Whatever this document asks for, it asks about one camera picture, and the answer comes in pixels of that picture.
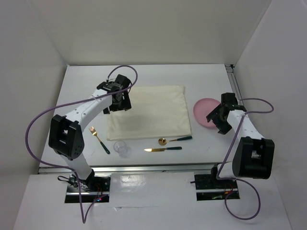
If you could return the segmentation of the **pink plate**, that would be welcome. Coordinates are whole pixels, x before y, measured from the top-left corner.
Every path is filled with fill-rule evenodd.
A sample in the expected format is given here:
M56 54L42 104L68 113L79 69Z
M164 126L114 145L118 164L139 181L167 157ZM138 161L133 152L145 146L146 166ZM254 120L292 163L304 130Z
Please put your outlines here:
M212 112L220 102L213 98L203 98L198 100L193 107L195 120L205 128L215 129L215 124L207 121L206 116Z

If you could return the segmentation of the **gold fork green handle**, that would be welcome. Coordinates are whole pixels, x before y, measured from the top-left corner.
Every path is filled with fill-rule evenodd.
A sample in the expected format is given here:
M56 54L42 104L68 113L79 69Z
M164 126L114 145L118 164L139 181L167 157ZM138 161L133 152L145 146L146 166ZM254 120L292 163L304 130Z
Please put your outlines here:
M102 146L102 148L104 149L104 151L106 152L106 154L110 155L110 151L109 149L105 146L105 144L102 142L102 140L98 137L97 131L95 130L95 128L93 126L89 127L89 130L91 132L91 134L97 138L97 140L99 141L100 145Z

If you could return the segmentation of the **cream cloth placemat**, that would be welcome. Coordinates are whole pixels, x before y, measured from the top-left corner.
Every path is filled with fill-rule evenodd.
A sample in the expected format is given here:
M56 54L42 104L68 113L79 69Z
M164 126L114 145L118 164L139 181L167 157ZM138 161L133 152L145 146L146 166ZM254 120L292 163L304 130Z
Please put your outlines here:
M183 85L134 86L129 96L131 109L108 116L108 140L191 135Z

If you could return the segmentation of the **clear plastic cup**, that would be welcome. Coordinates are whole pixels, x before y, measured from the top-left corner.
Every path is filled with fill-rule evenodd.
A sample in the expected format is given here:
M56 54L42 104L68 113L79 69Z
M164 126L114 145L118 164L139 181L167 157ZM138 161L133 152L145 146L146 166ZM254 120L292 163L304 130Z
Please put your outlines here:
M113 149L121 158L125 159L130 157L131 149L125 141L116 141L114 143Z

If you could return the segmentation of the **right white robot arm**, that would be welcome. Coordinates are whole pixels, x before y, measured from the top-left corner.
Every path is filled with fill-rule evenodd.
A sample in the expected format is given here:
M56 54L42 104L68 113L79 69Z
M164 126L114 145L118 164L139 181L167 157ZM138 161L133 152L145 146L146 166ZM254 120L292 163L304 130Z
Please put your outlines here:
M211 186L221 187L226 180L239 178L269 179L272 172L275 143L266 139L254 127L249 114L269 114L274 111L273 105L259 98L250 100L266 103L269 111L248 111L240 105L234 93L221 94L220 104L207 116L218 133L225 135L230 130L235 132L233 140L221 164L216 165L217 171L209 177Z

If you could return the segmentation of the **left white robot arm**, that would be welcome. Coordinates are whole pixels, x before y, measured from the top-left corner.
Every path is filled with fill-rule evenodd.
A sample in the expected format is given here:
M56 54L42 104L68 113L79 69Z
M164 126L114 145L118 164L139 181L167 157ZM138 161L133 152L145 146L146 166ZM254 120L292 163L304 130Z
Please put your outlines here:
M99 84L92 94L93 100L82 103L64 116L55 115L51 120L48 145L77 172L77 185L84 191L95 189L102 181L95 177L83 155L83 131L100 113L131 109L128 91L121 92L130 84L127 77L119 74L114 81Z

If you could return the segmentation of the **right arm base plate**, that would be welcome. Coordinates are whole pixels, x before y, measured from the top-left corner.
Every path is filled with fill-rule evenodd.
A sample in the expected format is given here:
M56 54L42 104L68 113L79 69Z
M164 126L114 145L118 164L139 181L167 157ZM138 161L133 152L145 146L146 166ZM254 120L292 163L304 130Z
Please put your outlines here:
M195 185L197 201L240 199L235 181L216 180L209 174L195 174L190 184Z

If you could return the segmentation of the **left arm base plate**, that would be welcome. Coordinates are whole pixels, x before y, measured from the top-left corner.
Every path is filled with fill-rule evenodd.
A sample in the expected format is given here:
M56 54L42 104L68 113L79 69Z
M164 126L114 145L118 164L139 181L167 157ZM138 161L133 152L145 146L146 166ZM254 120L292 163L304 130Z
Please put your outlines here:
M58 176L58 180L67 183L65 195L65 203L67 204L79 203L79 191L81 192L83 203L92 203L94 200L97 203L109 202L111 182L110 176L98 177L98 182L91 186L87 186L81 182L81 187L78 186L77 179L74 174L71 174L69 177Z

